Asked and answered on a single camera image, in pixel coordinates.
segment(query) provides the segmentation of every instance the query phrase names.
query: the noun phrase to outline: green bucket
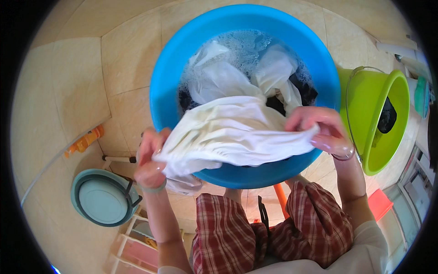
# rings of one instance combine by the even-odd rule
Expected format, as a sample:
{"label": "green bucket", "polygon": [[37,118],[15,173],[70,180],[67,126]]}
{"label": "green bucket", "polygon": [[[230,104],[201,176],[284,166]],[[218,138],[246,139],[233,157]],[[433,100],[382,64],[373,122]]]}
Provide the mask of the green bucket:
{"label": "green bucket", "polygon": [[[386,74],[364,68],[338,68],[340,114],[364,173],[372,176],[380,172],[396,153],[408,122],[410,100],[406,77],[401,71]],[[394,107],[397,119],[389,132],[381,133],[377,125],[386,97]]]}

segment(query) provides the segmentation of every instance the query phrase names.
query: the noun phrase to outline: hand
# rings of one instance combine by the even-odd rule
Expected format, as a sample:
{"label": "hand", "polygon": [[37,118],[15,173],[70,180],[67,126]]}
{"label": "hand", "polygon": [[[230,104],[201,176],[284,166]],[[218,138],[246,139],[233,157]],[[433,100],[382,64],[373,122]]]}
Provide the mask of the hand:
{"label": "hand", "polygon": [[138,151],[138,166],[134,172],[134,179],[145,188],[156,189],[161,186],[166,177],[162,173],[166,163],[152,161],[153,153],[161,150],[164,142],[169,137],[171,130],[163,129],[157,133],[148,128],[143,132],[140,148]]}
{"label": "hand", "polygon": [[326,107],[297,107],[286,121],[286,131],[303,131],[318,123],[321,131],[312,145],[339,157],[351,155],[351,143],[339,113]]}

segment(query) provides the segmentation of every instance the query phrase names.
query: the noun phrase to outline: transparent bangle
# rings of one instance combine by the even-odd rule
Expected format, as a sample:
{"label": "transparent bangle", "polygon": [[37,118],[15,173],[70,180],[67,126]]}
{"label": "transparent bangle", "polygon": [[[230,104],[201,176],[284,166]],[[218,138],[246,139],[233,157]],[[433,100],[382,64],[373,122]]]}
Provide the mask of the transparent bangle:
{"label": "transparent bangle", "polygon": [[166,184],[167,184],[167,179],[164,180],[163,184],[161,184],[161,186],[159,186],[159,187],[156,188],[156,189],[146,188],[146,187],[144,187],[144,186],[142,186],[142,185],[140,185],[140,184],[139,184],[139,187],[141,188],[141,190],[142,190],[143,192],[147,192],[147,193],[157,193],[157,192],[162,191],[162,190],[166,187]]}
{"label": "transparent bangle", "polygon": [[333,158],[335,158],[336,160],[339,160],[339,161],[347,161],[347,160],[350,160],[351,158],[353,158],[355,152],[356,152],[356,149],[355,149],[354,146],[353,146],[353,148],[351,148],[351,149],[348,151],[347,155],[345,155],[345,156],[338,156],[338,155],[336,155],[336,154],[332,154],[332,156],[333,156]]}

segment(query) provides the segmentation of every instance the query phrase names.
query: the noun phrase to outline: black strap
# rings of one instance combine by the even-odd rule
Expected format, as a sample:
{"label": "black strap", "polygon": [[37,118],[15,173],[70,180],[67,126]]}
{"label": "black strap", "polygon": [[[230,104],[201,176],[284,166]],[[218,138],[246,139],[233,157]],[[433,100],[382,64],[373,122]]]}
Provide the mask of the black strap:
{"label": "black strap", "polygon": [[269,231],[269,219],[268,213],[266,212],[265,205],[261,202],[261,197],[258,196],[258,210],[260,211],[260,220],[265,224],[266,230],[268,231],[268,238],[271,236],[271,232]]}

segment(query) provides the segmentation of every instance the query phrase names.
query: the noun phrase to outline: red plaid pants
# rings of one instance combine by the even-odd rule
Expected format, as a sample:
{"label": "red plaid pants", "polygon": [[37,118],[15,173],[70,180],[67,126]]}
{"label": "red plaid pants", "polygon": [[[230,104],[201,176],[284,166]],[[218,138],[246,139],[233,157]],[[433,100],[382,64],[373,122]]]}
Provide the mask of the red plaid pants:
{"label": "red plaid pants", "polygon": [[248,223],[242,206],[229,198],[204,193],[196,207],[195,273],[246,273],[266,254],[283,261],[313,260],[327,268],[353,243],[350,217],[316,183],[293,184],[286,204],[290,217],[270,228],[270,236],[263,223]]}

